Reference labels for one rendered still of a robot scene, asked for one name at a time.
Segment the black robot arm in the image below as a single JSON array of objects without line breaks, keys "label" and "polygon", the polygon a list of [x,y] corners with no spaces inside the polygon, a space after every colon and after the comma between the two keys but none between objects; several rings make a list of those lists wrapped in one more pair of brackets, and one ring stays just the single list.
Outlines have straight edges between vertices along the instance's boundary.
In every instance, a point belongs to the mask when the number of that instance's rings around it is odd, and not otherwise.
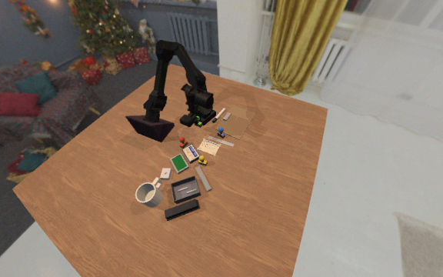
[{"label": "black robot arm", "polygon": [[143,104],[146,109],[146,115],[143,120],[149,122],[160,122],[159,112],[167,105],[167,96],[164,93],[166,72],[168,63],[176,55],[186,71],[186,77],[189,82],[185,84],[182,91],[188,103],[196,103],[199,106],[195,108],[195,114],[199,114],[203,119],[210,116],[213,111],[213,93],[207,92],[206,78],[195,67],[193,61],[185,51],[185,47],[178,42],[169,42],[160,40],[156,43],[156,55],[158,63],[155,75],[154,90],[150,93],[148,101]]}]

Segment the grey mug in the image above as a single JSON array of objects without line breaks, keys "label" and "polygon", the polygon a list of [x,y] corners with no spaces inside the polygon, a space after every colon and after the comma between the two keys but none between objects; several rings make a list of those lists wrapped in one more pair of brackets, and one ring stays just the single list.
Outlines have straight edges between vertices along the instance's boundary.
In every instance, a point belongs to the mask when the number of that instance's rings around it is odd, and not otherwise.
[{"label": "grey mug", "polygon": [[136,200],[147,205],[148,207],[156,207],[163,199],[162,193],[159,191],[159,187],[162,185],[162,183],[163,182],[156,177],[153,183],[147,182],[140,185],[135,192]]}]

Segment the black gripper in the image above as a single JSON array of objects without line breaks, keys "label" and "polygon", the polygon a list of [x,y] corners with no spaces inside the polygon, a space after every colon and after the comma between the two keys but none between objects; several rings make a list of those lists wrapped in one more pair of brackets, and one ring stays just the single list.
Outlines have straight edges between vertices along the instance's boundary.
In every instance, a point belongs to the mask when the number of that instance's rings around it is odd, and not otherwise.
[{"label": "black gripper", "polygon": [[[185,102],[185,104],[188,105],[187,110],[190,112],[188,113],[188,115],[183,115],[179,119],[180,123],[183,125],[186,125],[188,127],[191,127],[194,123],[197,125],[198,124],[198,121],[197,121],[198,117],[200,118],[199,121],[201,121],[201,118],[202,118],[199,114],[197,114],[197,115],[195,114],[195,108],[199,105],[196,103],[188,103],[187,101]],[[196,116],[198,116],[198,117],[196,117]]]}]

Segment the yellow rubber stamp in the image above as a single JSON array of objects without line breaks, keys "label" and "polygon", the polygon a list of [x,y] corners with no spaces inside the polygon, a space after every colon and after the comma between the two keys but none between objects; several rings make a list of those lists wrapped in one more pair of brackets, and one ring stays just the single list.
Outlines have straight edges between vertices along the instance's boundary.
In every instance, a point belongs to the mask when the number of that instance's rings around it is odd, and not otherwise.
[{"label": "yellow rubber stamp", "polygon": [[199,156],[198,164],[205,166],[208,164],[208,162],[205,161],[205,157],[203,155]]}]

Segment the red rubber stamp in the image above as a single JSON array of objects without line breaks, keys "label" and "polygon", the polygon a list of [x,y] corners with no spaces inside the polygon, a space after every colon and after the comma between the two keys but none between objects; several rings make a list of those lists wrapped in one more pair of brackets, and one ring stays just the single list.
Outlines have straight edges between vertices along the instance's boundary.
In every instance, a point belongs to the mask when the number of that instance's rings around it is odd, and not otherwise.
[{"label": "red rubber stamp", "polygon": [[188,144],[188,142],[185,141],[185,139],[184,139],[183,137],[181,137],[181,138],[179,139],[179,141],[181,142],[180,147],[181,147],[182,149]]}]

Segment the cream inspection card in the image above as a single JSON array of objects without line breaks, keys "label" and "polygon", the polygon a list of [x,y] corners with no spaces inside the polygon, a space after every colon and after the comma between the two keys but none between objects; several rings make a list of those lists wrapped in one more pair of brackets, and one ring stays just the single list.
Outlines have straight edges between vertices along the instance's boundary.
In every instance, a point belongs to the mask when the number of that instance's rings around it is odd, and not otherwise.
[{"label": "cream inspection card", "polygon": [[220,146],[221,144],[216,144],[214,142],[210,142],[208,140],[205,140],[205,138],[203,138],[203,141],[200,144],[200,146],[197,148],[197,150],[201,150],[203,152],[207,152],[209,154],[212,154],[213,156],[216,156],[216,152],[218,151]]}]

